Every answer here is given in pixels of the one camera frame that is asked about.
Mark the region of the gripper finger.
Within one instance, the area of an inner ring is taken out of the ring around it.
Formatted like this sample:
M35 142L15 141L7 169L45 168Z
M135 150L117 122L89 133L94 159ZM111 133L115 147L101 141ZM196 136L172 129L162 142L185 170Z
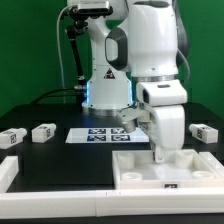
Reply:
M156 163L159 163L159 154L158 150L153 150L153 159Z
M160 162L164 162L165 161L165 151L164 149L160 149Z

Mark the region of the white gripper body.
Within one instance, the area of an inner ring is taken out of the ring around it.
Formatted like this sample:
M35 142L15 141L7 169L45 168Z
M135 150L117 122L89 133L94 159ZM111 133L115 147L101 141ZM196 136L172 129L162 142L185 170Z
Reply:
M135 103L120 110L117 120L127 133L139 127L152 150L180 150L185 136L185 112L181 105L152 107Z

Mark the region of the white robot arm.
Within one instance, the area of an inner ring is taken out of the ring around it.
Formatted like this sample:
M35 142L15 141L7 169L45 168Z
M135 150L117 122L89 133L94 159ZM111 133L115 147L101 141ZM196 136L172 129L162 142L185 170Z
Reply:
M92 47L92 76L82 108L112 115L128 132L147 134L154 160L184 142L187 92L178 74L174 0L67 0L77 34Z

